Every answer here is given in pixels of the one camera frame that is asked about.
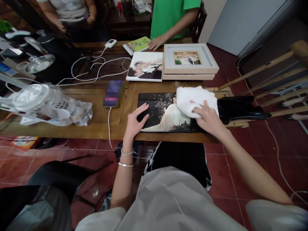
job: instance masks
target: dark photo background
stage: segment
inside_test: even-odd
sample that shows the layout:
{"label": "dark photo background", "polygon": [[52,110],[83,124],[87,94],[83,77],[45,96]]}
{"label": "dark photo background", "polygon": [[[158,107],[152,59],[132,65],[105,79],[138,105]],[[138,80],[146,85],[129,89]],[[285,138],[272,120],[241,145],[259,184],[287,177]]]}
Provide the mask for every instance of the dark photo background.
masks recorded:
{"label": "dark photo background", "polygon": [[[143,128],[148,128],[160,123],[165,110],[173,104],[173,98],[175,97],[175,92],[173,93],[140,93],[138,97],[138,107],[142,104],[149,104],[149,109],[141,113],[137,120],[141,121],[146,114],[150,117],[145,123]],[[175,130],[169,131],[170,133],[180,132],[180,133],[203,133],[204,131],[198,126],[196,119],[191,119],[190,124],[182,124],[178,126]]]}

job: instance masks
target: hand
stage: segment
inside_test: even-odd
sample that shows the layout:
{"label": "hand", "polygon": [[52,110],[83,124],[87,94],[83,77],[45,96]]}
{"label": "hand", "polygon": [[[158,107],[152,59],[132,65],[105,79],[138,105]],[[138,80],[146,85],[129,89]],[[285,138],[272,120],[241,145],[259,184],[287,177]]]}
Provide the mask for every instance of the hand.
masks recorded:
{"label": "hand", "polygon": [[63,26],[62,23],[60,23],[59,20],[56,21],[56,26],[59,28],[60,31],[62,31],[63,33],[66,33],[65,26]]}
{"label": "hand", "polygon": [[168,37],[163,34],[161,36],[158,36],[157,38],[152,39],[148,45],[149,45],[149,50],[157,50],[161,45],[164,45],[168,41]]}
{"label": "hand", "polygon": [[201,116],[201,118],[197,118],[198,125],[218,139],[229,131],[219,119],[215,109],[208,106],[206,100],[204,101],[204,105],[201,105],[201,108],[196,107],[193,112],[198,113]]}
{"label": "hand", "polygon": [[126,132],[125,132],[124,137],[134,139],[134,137],[141,131],[141,129],[143,128],[145,122],[148,120],[150,115],[147,114],[142,119],[141,122],[137,121],[137,116],[140,115],[145,110],[147,110],[148,108],[149,108],[149,105],[144,103],[139,108],[137,108],[133,113],[128,115]]}
{"label": "hand", "polygon": [[86,24],[85,27],[87,29],[91,29],[93,27],[94,23],[95,23],[95,20],[92,17],[88,17],[87,24]]}

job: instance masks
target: green t-shirt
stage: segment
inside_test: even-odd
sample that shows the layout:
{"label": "green t-shirt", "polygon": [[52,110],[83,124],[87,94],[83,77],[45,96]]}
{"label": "green t-shirt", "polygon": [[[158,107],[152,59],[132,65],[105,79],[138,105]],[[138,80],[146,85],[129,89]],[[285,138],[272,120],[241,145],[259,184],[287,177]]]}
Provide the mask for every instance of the green t-shirt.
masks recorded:
{"label": "green t-shirt", "polygon": [[[200,7],[201,0],[155,0],[151,39],[166,33],[192,8]],[[185,30],[174,38],[182,38]]]}

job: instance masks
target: power adapter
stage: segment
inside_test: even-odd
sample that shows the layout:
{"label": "power adapter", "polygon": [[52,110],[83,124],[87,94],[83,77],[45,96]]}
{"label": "power adapter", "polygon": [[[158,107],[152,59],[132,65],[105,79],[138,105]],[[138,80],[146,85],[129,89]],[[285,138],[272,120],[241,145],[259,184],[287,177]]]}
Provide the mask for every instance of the power adapter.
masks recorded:
{"label": "power adapter", "polygon": [[115,39],[111,39],[108,42],[106,42],[105,47],[107,48],[111,48],[116,44],[116,40]]}

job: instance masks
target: chair leg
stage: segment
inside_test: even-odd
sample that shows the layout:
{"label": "chair leg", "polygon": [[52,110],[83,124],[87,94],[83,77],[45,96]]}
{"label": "chair leg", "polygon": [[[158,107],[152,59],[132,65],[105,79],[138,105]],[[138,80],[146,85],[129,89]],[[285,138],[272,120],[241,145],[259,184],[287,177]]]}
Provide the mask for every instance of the chair leg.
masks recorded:
{"label": "chair leg", "polygon": [[86,205],[92,207],[93,209],[95,209],[95,204],[93,204],[92,202],[90,202],[90,201],[84,199],[83,197],[81,197],[81,196],[79,196],[79,195],[75,195],[75,198],[76,198],[77,200],[79,200],[80,202],[82,202],[82,203],[84,203],[84,204],[86,204]]}
{"label": "chair leg", "polygon": [[97,173],[97,172],[99,172],[99,171],[103,170],[104,168],[108,167],[109,165],[111,165],[111,164],[113,164],[113,163],[114,163],[114,162],[113,162],[113,161],[111,161],[109,164],[107,164],[107,165],[105,165],[105,166],[103,166],[103,167],[101,167],[101,168],[99,168],[99,169],[95,170],[95,171],[93,172],[93,174],[95,174],[95,173]]}
{"label": "chair leg", "polygon": [[68,160],[62,160],[62,162],[71,162],[71,161],[74,161],[74,160],[79,160],[79,159],[90,157],[90,156],[93,156],[93,155],[86,155],[86,156],[76,157],[76,158],[72,158],[72,159],[68,159]]}

